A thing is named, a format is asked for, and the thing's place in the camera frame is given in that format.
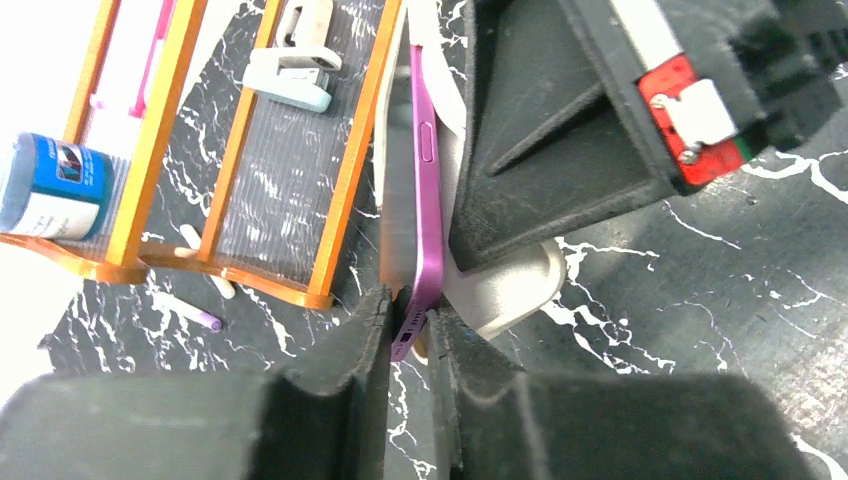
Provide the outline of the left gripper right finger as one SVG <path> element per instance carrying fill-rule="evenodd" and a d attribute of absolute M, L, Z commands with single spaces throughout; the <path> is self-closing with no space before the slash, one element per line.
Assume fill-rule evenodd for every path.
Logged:
<path fill-rule="evenodd" d="M 772 401 L 727 374 L 528 371 L 428 314 L 443 479 L 810 479 Z"/>

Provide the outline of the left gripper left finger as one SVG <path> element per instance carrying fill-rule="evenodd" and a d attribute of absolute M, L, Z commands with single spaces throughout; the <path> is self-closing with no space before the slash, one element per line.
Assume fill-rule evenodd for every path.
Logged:
<path fill-rule="evenodd" d="M 379 479 L 392 293 L 266 371 L 50 375 L 1 415 L 5 479 Z"/>

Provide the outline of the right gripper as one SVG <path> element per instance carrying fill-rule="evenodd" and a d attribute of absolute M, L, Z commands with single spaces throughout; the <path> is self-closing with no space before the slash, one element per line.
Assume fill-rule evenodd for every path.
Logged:
<path fill-rule="evenodd" d="M 841 1 L 471 1 L 462 271 L 688 195 L 844 106 Z"/>

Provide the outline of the phone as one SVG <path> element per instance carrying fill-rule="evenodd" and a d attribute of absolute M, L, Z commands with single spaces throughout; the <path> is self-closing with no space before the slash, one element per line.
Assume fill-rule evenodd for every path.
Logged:
<path fill-rule="evenodd" d="M 437 122 L 435 152 L 440 161 L 443 236 L 453 216 L 465 139 L 463 94 L 442 51 L 435 1 L 409 1 L 410 41 L 422 50 L 423 84 Z M 445 250 L 442 291 L 461 318 L 490 340 L 536 312 L 560 290 L 566 262 L 555 241 L 522 249 L 473 272 L 461 272 Z"/>

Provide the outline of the purple smartphone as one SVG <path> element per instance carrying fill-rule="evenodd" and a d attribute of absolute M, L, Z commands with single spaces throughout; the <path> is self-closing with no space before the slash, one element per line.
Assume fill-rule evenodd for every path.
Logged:
<path fill-rule="evenodd" d="M 390 358 L 404 360 L 438 303 L 444 278 L 437 119 L 411 45 L 393 72 L 385 121 L 381 281 L 397 292 Z"/>

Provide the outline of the purple white pen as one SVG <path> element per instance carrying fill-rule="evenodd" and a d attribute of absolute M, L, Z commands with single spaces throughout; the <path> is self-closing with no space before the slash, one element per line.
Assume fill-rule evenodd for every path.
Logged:
<path fill-rule="evenodd" d="M 191 322 L 202 325 L 210 331 L 218 332 L 223 327 L 223 322 L 216 316 L 183 301 L 166 292 L 154 292 L 152 297 L 155 302 L 168 307 L 179 316 Z"/>

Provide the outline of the pink and blue stapler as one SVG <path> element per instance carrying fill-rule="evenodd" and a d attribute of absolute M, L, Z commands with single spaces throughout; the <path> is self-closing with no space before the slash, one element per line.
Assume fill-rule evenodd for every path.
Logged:
<path fill-rule="evenodd" d="M 243 75 L 243 86 L 270 100 L 315 113 L 332 100 L 330 74 L 342 58 L 326 46 L 334 2 L 288 1 L 274 32 L 273 45 L 255 48 Z"/>

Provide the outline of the orange wooden shelf rack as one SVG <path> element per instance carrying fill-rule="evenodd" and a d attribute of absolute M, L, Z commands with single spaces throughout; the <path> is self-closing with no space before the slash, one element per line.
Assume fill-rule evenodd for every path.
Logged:
<path fill-rule="evenodd" d="M 397 1 L 338 1 L 327 44 L 343 58 L 324 114 L 241 84 L 281 1 L 179 1 L 106 235 L 5 234 L 86 280 L 142 284 L 156 269 L 212 275 L 326 310 L 374 124 Z"/>

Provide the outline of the pink flat bar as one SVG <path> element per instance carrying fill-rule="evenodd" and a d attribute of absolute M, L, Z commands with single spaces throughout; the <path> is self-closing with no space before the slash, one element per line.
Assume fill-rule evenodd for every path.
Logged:
<path fill-rule="evenodd" d="M 141 119 L 146 113 L 174 1 L 123 1 L 89 105 Z"/>

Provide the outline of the blue lidded jar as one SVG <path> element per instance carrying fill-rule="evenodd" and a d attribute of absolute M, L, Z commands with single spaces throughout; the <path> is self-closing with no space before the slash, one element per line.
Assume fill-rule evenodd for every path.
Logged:
<path fill-rule="evenodd" d="M 90 240 L 103 228 L 115 183 L 109 155 L 22 132 L 1 158 L 1 232 Z"/>

